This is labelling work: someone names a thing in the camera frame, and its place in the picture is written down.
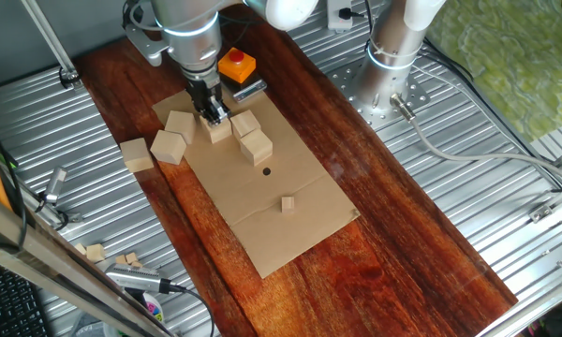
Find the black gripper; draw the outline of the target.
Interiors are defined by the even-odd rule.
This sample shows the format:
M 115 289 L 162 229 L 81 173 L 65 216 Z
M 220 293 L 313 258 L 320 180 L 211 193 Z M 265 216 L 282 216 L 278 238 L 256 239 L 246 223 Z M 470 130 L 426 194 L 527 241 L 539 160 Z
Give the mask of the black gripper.
M 223 103 L 220 77 L 217 73 L 204 77 L 190 76 L 187 88 L 194 107 L 200 111 L 208 126 L 220 125 L 229 117 L 229 108 Z

